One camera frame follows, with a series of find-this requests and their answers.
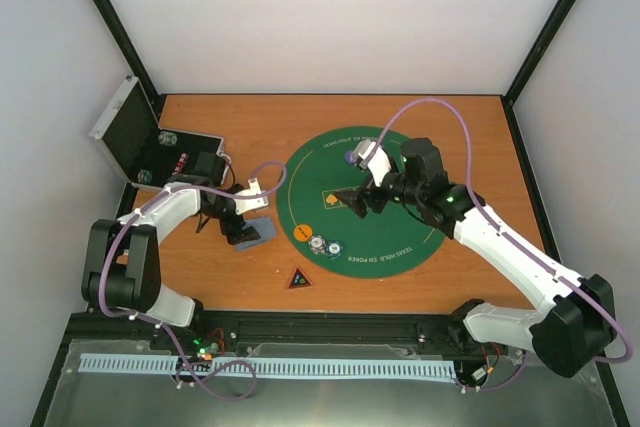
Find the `wooden table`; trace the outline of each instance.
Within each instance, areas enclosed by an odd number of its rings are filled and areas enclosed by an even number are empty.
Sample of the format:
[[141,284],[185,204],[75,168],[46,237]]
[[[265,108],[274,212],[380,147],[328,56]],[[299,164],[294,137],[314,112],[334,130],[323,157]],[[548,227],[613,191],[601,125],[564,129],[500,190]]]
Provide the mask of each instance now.
[[[393,113],[417,97],[391,95],[170,95],[161,118],[165,128],[217,134],[240,182],[266,160],[287,159],[304,142],[350,125],[383,126]],[[524,237],[541,246],[525,183],[500,99],[495,96],[443,97],[462,113],[471,131],[474,189]],[[455,117],[444,107],[413,108],[394,130],[426,136],[442,152],[450,179],[464,182],[465,144]],[[266,170],[263,187],[274,185],[277,167]],[[151,194],[138,194],[137,203]],[[448,313],[470,298],[509,307],[528,301],[488,263],[455,241],[419,267],[385,279],[353,279],[318,267],[289,243],[275,208],[266,211],[278,228],[267,244],[238,253],[211,221],[196,235],[189,219],[160,248],[163,282],[200,299],[207,309],[331,312]],[[287,289],[300,265],[312,287]]]

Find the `green circular mat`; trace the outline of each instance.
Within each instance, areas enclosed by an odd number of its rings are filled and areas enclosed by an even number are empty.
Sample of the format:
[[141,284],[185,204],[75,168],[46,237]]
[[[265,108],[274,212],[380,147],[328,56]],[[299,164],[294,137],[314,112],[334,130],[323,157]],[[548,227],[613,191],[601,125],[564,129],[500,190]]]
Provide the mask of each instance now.
[[[442,244],[444,234],[412,219],[402,206],[388,203],[381,214],[369,211],[361,219],[331,195],[355,189],[366,172],[347,163],[345,153],[362,139],[375,140],[378,127],[347,127],[311,139],[287,162],[288,178],[276,203],[282,229],[296,249],[315,264],[349,277],[389,277],[427,260]],[[407,137],[389,132],[386,151],[400,165],[400,144]],[[309,235],[340,241],[342,255],[331,259],[309,248]]]

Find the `robotic arm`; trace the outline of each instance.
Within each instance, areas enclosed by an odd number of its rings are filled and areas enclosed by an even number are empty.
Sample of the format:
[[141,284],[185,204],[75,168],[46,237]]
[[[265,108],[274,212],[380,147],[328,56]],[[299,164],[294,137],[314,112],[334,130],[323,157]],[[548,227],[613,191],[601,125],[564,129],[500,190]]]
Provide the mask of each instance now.
[[[243,214],[266,208],[268,197],[230,199],[184,188],[213,187],[206,177],[178,175],[171,180],[147,208],[136,209],[116,220],[99,220],[91,227],[82,279],[82,296],[87,302],[98,303],[106,253],[117,233],[134,216],[137,218],[119,245],[110,268],[105,286],[107,305],[146,313],[158,322],[178,327],[190,326],[202,305],[162,284],[158,247],[167,235],[188,217],[202,213],[219,220],[221,233],[231,245],[260,238],[255,228],[245,224]],[[250,179],[248,189],[236,184],[225,192],[249,197],[259,195],[262,190],[257,179]]]
[[[355,165],[368,170],[355,191],[334,195],[364,218],[367,207],[381,213],[388,202],[415,206],[422,223],[443,232],[487,260],[527,297],[533,310],[497,307],[470,300],[453,313],[460,319],[450,331],[453,345],[466,350],[474,342],[496,342],[534,351],[552,371],[575,375],[616,337],[615,330],[560,277],[582,289],[615,317],[613,291],[600,276],[583,278],[545,255],[504,223],[465,185],[449,181],[439,150],[429,139],[401,146],[404,172],[382,148],[363,140],[353,152]],[[541,265],[549,266],[545,272]]]

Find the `orange disc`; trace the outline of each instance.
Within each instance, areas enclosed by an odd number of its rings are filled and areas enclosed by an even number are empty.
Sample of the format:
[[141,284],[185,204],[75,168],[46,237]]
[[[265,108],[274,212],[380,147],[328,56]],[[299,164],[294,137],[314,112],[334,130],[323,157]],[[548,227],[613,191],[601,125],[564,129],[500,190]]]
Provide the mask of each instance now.
[[296,225],[293,229],[293,236],[300,242],[306,242],[312,235],[313,230],[311,230],[311,226],[307,224]]

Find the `black triangle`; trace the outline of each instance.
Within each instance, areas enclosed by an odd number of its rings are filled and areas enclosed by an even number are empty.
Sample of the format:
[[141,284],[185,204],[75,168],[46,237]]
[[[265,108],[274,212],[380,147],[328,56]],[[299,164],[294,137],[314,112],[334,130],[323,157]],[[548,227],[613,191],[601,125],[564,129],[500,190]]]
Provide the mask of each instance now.
[[300,287],[311,287],[311,281],[302,273],[300,267],[296,267],[296,271],[291,278],[291,282],[289,282],[289,288],[297,289]]

